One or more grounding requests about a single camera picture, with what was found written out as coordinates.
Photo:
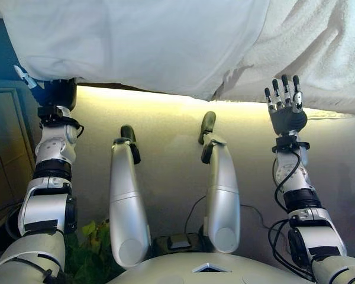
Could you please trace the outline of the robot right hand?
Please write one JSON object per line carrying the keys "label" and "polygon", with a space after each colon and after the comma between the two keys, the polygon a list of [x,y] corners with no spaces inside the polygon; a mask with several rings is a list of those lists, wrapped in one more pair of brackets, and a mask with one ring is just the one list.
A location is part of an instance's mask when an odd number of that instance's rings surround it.
{"label": "robot right hand", "polygon": [[273,125],[274,132],[277,135],[288,135],[291,131],[300,132],[307,124],[307,115],[304,111],[304,95],[301,91],[299,76],[292,78],[294,93],[288,82],[288,77],[282,75],[283,98],[280,95],[280,89],[277,79],[272,80],[273,94],[269,88],[264,89],[267,108]]}

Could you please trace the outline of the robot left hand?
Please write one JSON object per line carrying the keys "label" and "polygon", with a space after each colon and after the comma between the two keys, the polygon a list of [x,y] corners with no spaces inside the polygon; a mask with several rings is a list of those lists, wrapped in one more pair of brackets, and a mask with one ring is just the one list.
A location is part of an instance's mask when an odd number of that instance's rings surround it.
{"label": "robot left hand", "polygon": [[77,84],[74,78],[43,81],[43,87],[39,87],[34,97],[41,106],[62,106],[69,111],[76,106]]}

